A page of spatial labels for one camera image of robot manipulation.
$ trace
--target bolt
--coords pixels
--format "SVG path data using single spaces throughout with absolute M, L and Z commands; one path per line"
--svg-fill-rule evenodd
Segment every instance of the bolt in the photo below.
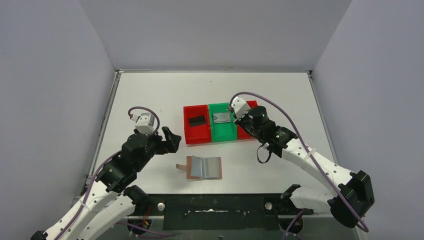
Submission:
M 165 204 L 163 204 L 162 202 L 160 202 L 158 205 L 157 205 L 157 210 L 159 210 L 159 211 L 163 211 L 165 209 Z
M 273 204 L 270 203 L 270 202 L 267 202 L 267 203 L 265 203 L 265 208 L 266 208 L 266 210 L 271 210 L 271 209 L 273 209 Z

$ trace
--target black strap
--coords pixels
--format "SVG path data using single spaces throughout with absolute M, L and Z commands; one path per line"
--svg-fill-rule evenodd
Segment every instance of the black strap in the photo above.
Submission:
M 257 148 L 257 150 L 256 150 L 256 157 L 257 157 L 257 161 L 260 163 L 260 164 L 266 164 L 266 163 L 268 163 L 268 161 L 270 160 L 270 158 L 271 158 L 271 154 L 272 154 L 272 152 L 271 151 L 269 151 L 269 154 L 268 154 L 268 158 L 265 160 L 265 161 L 261 161 L 261 160 L 259 160 L 259 149 L 260 148 L 262 148 L 263 146 L 265 145 L 265 143 L 264 144 L 262 144 L 262 145 L 260 145 L 258 148 Z

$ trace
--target white table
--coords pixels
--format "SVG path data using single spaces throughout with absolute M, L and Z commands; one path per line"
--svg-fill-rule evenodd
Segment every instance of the white table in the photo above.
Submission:
M 329 141 L 306 73 L 122 73 L 113 100 L 96 168 L 121 149 L 133 133 L 134 122 L 127 115 L 133 106 L 155 111 L 161 127 L 182 136 L 177 153 L 157 155 L 138 174 L 133 184 L 148 194 L 252 194 L 282 193 L 292 184 L 325 189 L 296 165 L 272 156 L 267 164 L 257 162 L 256 140 L 187 146 L 184 137 L 183 106 L 227 103 L 233 94 L 249 91 L 280 105 L 293 118 L 309 146 L 333 160 Z M 293 130 L 276 109 L 251 96 L 267 108 L 269 118 Z M 262 158 L 268 154 L 259 151 Z M 176 169 L 187 156 L 222 157 L 221 180 L 189 180 Z

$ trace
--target plastic tray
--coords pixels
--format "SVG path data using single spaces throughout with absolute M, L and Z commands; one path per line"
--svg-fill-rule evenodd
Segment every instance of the plastic tray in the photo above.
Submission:
M 237 125 L 234 124 L 234 117 L 231 114 L 231 122 L 214 123 L 213 114 L 228 113 L 227 103 L 209 104 L 210 131 L 212 133 L 212 142 L 223 142 L 237 140 Z
M 250 108 L 254 108 L 258 106 L 258 103 L 256 101 L 246 101 Z M 247 134 L 240 126 L 237 126 L 237 139 L 252 139 L 249 134 Z
M 201 117 L 204 124 L 191 126 L 189 119 Z M 212 141 L 211 122 L 208 105 L 196 105 L 184 107 L 184 135 L 186 144 L 204 144 Z

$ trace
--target white wall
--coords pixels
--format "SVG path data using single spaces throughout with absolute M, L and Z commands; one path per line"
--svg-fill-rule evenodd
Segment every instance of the white wall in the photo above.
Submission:
M 370 174 L 370 239 L 422 239 L 424 1 L 353 0 L 313 71 L 337 159 Z
M 352 0 L 80 0 L 116 69 L 311 70 Z
M 77 0 L 0 1 L 2 240 L 29 240 L 69 210 L 113 77 Z

